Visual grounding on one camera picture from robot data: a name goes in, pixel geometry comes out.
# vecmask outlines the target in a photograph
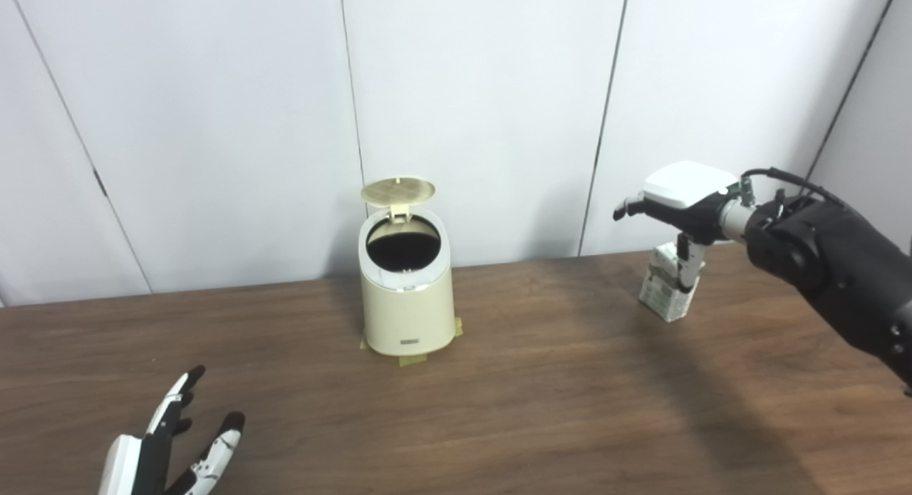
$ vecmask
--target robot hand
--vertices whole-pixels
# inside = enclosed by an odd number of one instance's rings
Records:
[[[212,491],[241,441],[242,413],[229,413],[198,462],[164,489],[172,437],[189,430],[192,424],[189,418],[180,419],[180,410],[193,401],[193,385],[205,372],[206,368],[198,365],[180,376],[156,408],[141,439],[121,434],[114,440],[108,450],[98,495],[208,495]]]
[[[797,184],[821,199],[785,197],[779,189],[775,199],[755,206],[750,190],[755,174]],[[682,231],[680,284],[686,286],[684,274],[698,269],[694,256],[686,254],[688,244],[738,241],[753,265],[797,288],[849,345],[892,369],[908,393],[912,259],[844,201],[775,168],[746,171],[738,179],[713,167],[680,162],[647,178],[643,191],[618,206],[614,217],[638,213]]]

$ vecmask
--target black cable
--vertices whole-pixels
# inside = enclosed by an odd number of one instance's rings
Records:
[[[824,189],[823,187],[820,187],[818,184],[811,183],[811,182],[807,181],[806,179],[804,179],[803,177],[799,177],[798,174],[792,174],[792,173],[789,173],[788,171],[776,170],[775,167],[770,167],[768,170],[744,171],[744,174],[742,174],[742,178],[756,176],[756,174],[763,174],[763,176],[766,176],[769,178],[782,180],[782,181],[788,182],[790,184],[795,184],[798,187],[803,187],[804,189],[810,190],[812,193],[819,194],[820,196],[822,196],[824,199],[830,201],[831,203],[835,203],[836,205],[839,205],[840,207],[843,207],[844,209],[852,210],[852,212],[854,212],[853,207],[850,207],[846,202],[841,200],[839,197],[836,197],[833,193]]]

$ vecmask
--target trash can lid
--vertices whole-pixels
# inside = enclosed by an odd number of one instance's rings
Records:
[[[417,205],[434,195],[434,184],[414,177],[387,178],[361,190],[361,199],[374,207]]]

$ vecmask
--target white box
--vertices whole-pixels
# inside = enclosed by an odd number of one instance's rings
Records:
[[[675,242],[667,242],[652,249],[639,300],[670,323],[687,315],[699,283],[697,276],[690,293],[678,290],[678,247]]]

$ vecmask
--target cream trash can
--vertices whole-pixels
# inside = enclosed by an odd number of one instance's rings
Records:
[[[364,336],[381,355],[424,355],[456,334],[450,240],[436,215],[414,207],[433,195],[433,184],[411,177],[361,190],[368,205],[384,209],[358,235]]]

